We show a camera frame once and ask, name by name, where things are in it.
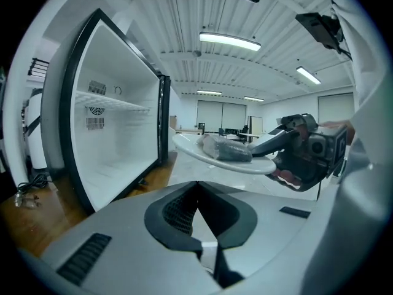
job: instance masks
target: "white plate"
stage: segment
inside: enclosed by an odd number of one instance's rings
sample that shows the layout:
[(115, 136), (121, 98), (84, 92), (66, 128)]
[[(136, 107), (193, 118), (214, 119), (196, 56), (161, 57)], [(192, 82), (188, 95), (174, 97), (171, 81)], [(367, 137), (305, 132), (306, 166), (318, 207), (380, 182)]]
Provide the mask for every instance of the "white plate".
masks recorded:
[(200, 135), (174, 135), (172, 137), (173, 143), (181, 151), (186, 154), (201, 160), (202, 162), (224, 168), (226, 170), (238, 171), (239, 173), (251, 175), (267, 175), (275, 171), (276, 164), (266, 157), (254, 157), (251, 162), (224, 162), (213, 159), (203, 152), (202, 146), (197, 144)]

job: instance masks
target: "refrigerator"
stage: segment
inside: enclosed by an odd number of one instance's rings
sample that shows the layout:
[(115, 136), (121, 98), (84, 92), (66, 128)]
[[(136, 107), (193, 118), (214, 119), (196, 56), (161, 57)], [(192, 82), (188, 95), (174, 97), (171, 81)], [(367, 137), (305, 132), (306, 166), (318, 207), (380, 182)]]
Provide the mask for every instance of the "refrigerator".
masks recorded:
[(102, 10), (76, 27), (53, 56), (42, 94), (42, 145), (57, 188), (90, 214), (165, 162), (169, 91), (170, 78)]

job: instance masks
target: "vent grille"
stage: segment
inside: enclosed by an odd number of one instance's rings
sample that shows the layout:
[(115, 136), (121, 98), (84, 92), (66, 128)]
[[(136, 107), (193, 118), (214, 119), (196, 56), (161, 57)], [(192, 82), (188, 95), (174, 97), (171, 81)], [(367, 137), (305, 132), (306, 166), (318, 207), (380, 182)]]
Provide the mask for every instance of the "vent grille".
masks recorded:
[(87, 130), (102, 130), (104, 128), (104, 118), (86, 118)]
[(106, 93), (106, 85), (94, 80), (91, 80), (90, 83), (88, 84), (88, 91), (90, 93), (94, 94), (99, 94), (99, 95), (104, 95)]
[(91, 113), (96, 116), (101, 115), (105, 111), (105, 108), (98, 108), (98, 107), (89, 107), (89, 109)]
[(64, 263), (57, 273), (75, 285), (80, 285), (91, 268), (111, 241), (112, 237), (103, 234), (93, 234), (90, 238)]

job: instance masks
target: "ceiling light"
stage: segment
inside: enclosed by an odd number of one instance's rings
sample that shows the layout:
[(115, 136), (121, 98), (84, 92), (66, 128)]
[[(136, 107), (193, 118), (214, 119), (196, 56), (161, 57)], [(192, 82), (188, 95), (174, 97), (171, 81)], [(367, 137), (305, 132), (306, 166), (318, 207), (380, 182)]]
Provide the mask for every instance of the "ceiling light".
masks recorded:
[(221, 95), (221, 92), (197, 90), (198, 94)]
[(260, 44), (258, 44), (257, 42), (252, 42), (248, 41), (247, 39), (217, 33), (200, 32), (199, 40), (201, 42), (219, 42), (221, 44), (238, 46), (253, 51), (258, 51), (261, 47)]
[(321, 84), (320, 80), (318, 80), (316, 77), (314, 77), (310, 72), (308, 72), (305, 68), (300, 66), (297, 68), (297, 72), (300, 74), (304, 75), (307, 79), (309, 79), (311, 82), (314, 82), (315, 84)]
[(261, 98), (256, 98), (256, 97), (247, 97), (247, 96), (243, 97), (243, 99), (245, 99), (245, 100), (249, 100), (249, 101), (264, 101), (264, 100), (263, 100), (263, 99), (261, 99)]

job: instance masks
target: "ceiling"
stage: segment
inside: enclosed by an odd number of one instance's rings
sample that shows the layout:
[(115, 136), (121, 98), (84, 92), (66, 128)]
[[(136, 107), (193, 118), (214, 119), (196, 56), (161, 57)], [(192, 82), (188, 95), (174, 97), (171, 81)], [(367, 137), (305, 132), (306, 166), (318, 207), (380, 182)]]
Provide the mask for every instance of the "ceiling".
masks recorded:
[[(348, 58), (325, 49), (295, 20), (299, 13), (330, 14), (330, 0), (260, 0), (258, 4), (245, 0), (119, 1), (138, 13), (127, 36), (157, 69), (170, 75), (180, 95), (205, 89), (221, 91), (226, 97), (253, 96), (270, 102), (354, 83)], [(119, 5), (114, 0), (73, 0), (64, 8), (64, 16), (84, 17), (101, 7), (112, 17), (119, 11), (115, 2)], [(52, 23), (47, 34), (62, 35), (61, 23)], [(239, 36), (262, 47), (254, 52), (200, 42), (200, 31)], [(201, 51), (201, 57), (196, 59), (194, 50)], [(322, 84), (314, 85), (301, 76), (296, 71), (299, 66), (316, 73)]]

